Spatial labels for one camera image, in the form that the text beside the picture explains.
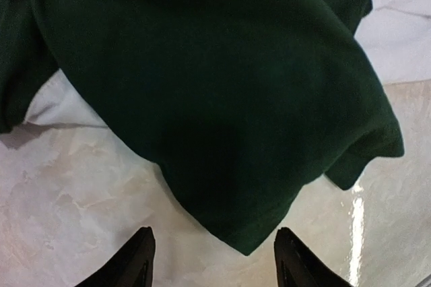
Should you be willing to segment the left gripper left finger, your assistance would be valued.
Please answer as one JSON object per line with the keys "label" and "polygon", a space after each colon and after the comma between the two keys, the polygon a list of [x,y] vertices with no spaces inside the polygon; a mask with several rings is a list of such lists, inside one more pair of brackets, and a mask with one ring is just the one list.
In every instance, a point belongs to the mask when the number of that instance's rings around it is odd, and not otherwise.
{"label": "left gripper left finger", "polygon": [[77,287],[152,287],[156,240],[141,227],[99,270]]}

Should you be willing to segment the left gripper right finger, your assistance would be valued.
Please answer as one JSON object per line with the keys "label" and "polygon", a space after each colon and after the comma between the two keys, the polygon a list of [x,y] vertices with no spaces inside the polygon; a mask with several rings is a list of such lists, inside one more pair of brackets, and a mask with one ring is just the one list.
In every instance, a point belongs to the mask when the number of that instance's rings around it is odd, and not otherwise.
{"label": "left gripper right finger", "polygon": [[274,254],[279,287],[351,287],[289,228],[277,231]]}

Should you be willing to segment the white cloth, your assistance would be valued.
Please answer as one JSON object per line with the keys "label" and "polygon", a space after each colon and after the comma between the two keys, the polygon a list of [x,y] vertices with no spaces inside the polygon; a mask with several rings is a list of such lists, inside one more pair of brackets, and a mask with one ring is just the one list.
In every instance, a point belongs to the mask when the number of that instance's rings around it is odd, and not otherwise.
{"label": "white cloth", "polygon": [[1,132],[110,129],[243,255],[402,157],[383,86],[429,78],[430,0],[1,0]]}

